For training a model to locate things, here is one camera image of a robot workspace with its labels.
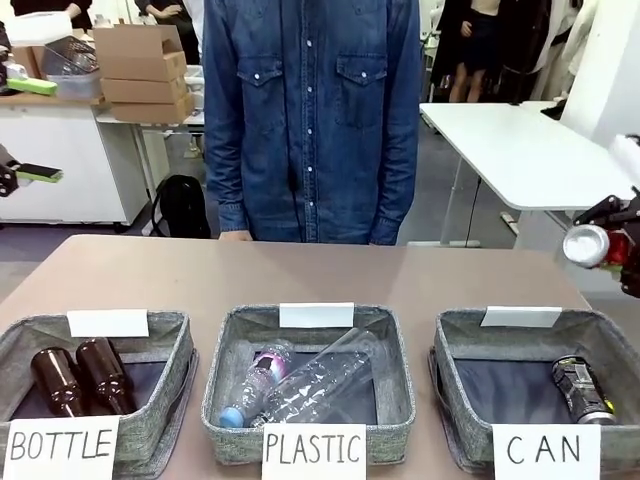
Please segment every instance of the beige table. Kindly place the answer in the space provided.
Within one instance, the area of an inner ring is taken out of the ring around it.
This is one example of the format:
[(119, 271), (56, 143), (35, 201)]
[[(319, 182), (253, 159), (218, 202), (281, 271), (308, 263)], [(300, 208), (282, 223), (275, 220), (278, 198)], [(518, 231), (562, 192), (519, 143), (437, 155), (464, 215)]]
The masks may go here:
[(63, 244), (0, 306), (0, 329), (35, 313), (83, 308), (180, 309), (201, 355), (178, 445), (163, 479), (257, 479), (258, 465), (221, 467), (200, 402), (224, 314), (247, 303), (355, 301), (398, 314), (418, 415), (407, 462), (375, 479), (469, 479), (454, 465), (433, 404), (426, 353), (434, 318), (452, 307), (585, 307), (551, 259), (512, 250), (219, 243), (79, 236)]

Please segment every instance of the table leg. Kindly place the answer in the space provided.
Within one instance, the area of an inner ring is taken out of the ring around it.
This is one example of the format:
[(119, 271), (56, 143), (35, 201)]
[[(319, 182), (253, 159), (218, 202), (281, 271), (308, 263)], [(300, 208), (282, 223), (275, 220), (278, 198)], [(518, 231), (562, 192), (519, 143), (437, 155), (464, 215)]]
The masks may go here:
[(453, 209), (453, 202), (456, 196), (456, 191), (460, 189), (460, 171), (462, 170), (462, 157), (458, 159), (458, 167), (456, 168), (456, 177), (453, 180), (451, 187), (451, 194), (449, 195), (449, 203), (447, 204), (447, 211), (444, 214), (444, 223), (442, 224), (442, 233), (440, 235), (440, 245), (449, 245), (451, 239), (451, 210)]
[[(153, 201), (156, 199), (156, 195), (158, 194), (158, 192), (156, 191), (156, 184), (151, 171), (149, 152), (147, 151), (147, 146), (144, 142), (144, 132), (142, 131), (142, 127), (140, 125), (131, 125), (131, 129), (133, 131), (133, 138), (136, 142), (136, 148), (140, 157), (140, 164), (142, 165), (145, 187), (147, 188), (147, 193), (149, 195), (149, 199), (151, 200), (151, 205), (153, 205)], [(155, 215), (156, 222), (160, 221), (161, 215), (159, 212), (154, 211), (152, 212), (152, 215)], [(151, 222), (151, 220), (149, 220), (147, 224), (142, 228), (142, 235), (144, 237), (149, 237), (151, 236), (152, 231), (153, 223)]]

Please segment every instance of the bottle cap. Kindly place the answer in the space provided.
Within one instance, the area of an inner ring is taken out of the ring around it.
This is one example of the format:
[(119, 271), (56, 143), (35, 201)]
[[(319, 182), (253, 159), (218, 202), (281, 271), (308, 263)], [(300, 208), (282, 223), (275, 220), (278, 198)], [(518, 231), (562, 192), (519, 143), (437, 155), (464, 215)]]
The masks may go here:
[(220, 426), (223, 428), (244, 427), (244, 415), (237, 408), (227, 407), (220, 414)]

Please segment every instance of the gray fabric basket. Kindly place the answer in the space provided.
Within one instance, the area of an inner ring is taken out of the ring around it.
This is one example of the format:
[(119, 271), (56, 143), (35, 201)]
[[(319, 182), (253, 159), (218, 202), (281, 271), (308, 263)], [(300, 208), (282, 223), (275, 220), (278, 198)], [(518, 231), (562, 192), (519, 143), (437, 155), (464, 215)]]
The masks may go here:
[[(202, 422), (222, 464), (262, 461), (262, 430), (217, 426), (234, 382), (244, 376), (255, 352), (277, 338), (289, 340), (298, 352), (318, 352), (349, 330), (280, 328), (278, 312), (277, 305), (238, 307), (222, 324), (202, 403)], [(368, 463), (400, 463), (416, 411), (400, 326), (390, 310), (377, 306), (356, 306), (354, 326), (384, 342), (391, 363), (384, 376), (373, 371), (378, 425), (366, 427)]]
[[(176, 400), (180, 401), (185, 390), (188, 395), (191, 384), (185, 383), (185, 379), (189, 367), (194, 361), (197, 363), (197, 357), (192, 359), (193, 340), (186, 314), (148, 312), (148, 321), (149, 337), (111, 339), (124, 363), (166, 362), (147, 404), (137, 412), (120, 418), (115, 470), (123, 475), (127, 473), (127, 468), (119, 468), (119, 462), (130, 462), (132, 469), (139, 472), (141, 463), (152, 460), (165, 427), (175, 413)], [(9, 420), (33, 385), (31, 358), (38, 351), (51, 346), (66, 348), (73, 355), (82, 341), (81, 338), (70, 337), (65, 315), (39, 315), (22, 319), (0, 337), (0, 371), (3, 372), (3, 388), (0, 390), (2, 464), (9, 435)]]
[(616, 407), (620, 425), (602, 427), (602, 468), (640, 465), (640, 356), (604, 315), (565, 310), (551, 328), (481, 327), (486, 310), (450, 310), (437, 318), (436, 361), (460, 446), (471, 462), (493, 461), (491, 425), (473, 410), (455, 360), (554, 361), (585, 357)]

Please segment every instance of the white paper label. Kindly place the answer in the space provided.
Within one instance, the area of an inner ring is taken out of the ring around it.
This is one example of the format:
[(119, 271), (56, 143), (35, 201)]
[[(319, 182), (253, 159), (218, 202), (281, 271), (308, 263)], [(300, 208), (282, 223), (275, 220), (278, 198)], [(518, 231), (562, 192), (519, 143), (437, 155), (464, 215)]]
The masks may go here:
[(353, 327), (353, 303), (281, 303), (281, 328)]
[(110, 480), (119, 416), (13, 420), (4, 480)]
[(72, 337), (148, 337), (147, 311), (73, 310), (67, 312)]
[(561, 307), (487, 307), (481, 327), (551, 328)]
[(598, 480), (600, 425), (493, 425), (496, 480)]
[(365, 425), (266, 424), (262, 480), (365, 480)]

